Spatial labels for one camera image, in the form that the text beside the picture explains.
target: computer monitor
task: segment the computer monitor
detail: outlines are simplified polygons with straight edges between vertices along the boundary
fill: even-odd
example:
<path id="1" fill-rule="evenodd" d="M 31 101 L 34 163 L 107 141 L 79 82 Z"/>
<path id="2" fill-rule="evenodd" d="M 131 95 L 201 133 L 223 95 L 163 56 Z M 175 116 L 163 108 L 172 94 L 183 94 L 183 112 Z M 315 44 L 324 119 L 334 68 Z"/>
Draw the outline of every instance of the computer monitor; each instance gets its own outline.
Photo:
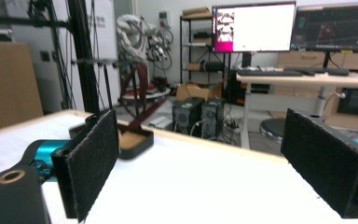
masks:
<path id="1" fill-rule="evenodd" d="M 295 12 L 296 1 L 213 6 L 213 51 L 288 51 Z"/>
<path id="2" fill-rule="evenodd" d="M 358 52 L 358 3 L 297 7 L 290 49 Z"/>

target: black pc case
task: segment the black pc case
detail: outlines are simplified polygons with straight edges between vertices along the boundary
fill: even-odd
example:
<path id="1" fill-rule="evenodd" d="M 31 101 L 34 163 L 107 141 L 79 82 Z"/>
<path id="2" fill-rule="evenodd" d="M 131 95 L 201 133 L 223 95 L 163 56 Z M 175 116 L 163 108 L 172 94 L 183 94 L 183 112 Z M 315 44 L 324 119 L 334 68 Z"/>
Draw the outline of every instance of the black pc case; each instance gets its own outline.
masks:
<path id="1" fill-rule="evenodd" d="M 201 107 L 204 98 L 188 97 L 172 107 L 173 130 L 177 133 L 200 137 Z"/>

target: desk leg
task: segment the desk leg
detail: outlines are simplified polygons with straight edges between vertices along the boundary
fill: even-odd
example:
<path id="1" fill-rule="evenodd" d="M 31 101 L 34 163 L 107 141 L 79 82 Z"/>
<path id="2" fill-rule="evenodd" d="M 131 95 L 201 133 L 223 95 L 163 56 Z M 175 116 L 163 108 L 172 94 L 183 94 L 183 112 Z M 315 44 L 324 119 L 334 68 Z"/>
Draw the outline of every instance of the desk leg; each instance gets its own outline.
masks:
<path id="1" fill-rule="evenodd" d="M 324 114 L 324 104 L 326 103 L 327 88 L 321 87 L 319 90 L 318 100 L 316 101 L 313 112 L 316 115 L 322 116 Z"/>
<path id="2" fill-rule="evenodd" d="M 248 83 L 246 86 L 245 104 L 243 107 L 242 131 L 241 131 L 241 147 L 247 149 L 250 149 L 249 134 L 248 134 L 248 115 L 249 115 L 249 108 L 251 102 L 251 88 L 252 88 L 252 84 Z"/>

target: stool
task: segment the stool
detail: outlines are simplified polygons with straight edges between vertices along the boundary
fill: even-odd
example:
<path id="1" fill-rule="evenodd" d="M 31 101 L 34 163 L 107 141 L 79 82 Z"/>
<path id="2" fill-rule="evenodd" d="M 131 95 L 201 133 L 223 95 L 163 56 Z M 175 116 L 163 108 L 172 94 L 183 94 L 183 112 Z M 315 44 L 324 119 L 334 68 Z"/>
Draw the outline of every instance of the stool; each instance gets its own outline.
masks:
<path id="1" fill-rule="evenodd" d="M 260 123 L 261 134 L 274 142 L 281 143 L 283 138 L 285 119 L 265 119 Z"/>

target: keyboard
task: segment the keyboard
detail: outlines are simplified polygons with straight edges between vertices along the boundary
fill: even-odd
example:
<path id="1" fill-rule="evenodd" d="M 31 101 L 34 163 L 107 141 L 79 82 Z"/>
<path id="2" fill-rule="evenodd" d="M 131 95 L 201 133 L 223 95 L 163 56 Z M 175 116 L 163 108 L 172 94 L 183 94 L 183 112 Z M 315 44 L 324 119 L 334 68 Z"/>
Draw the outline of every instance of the keyboard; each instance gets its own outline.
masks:
<path id="1" fill-rule="evenodd" d="M 251 69 L 240 69 L 237 74 L 241 77 L 302 77 L 297 71 L 262 71 Z"/>
<path id="2" fill-rule="evenodd" d="M 327 73 L 330 76 L 346 77 L 350 70 L 347 68 L 323 68 L 323 67 L 285 67 L 283 71 L 296 71 L 305 76 L 315 76 L 315 74 Z"/>

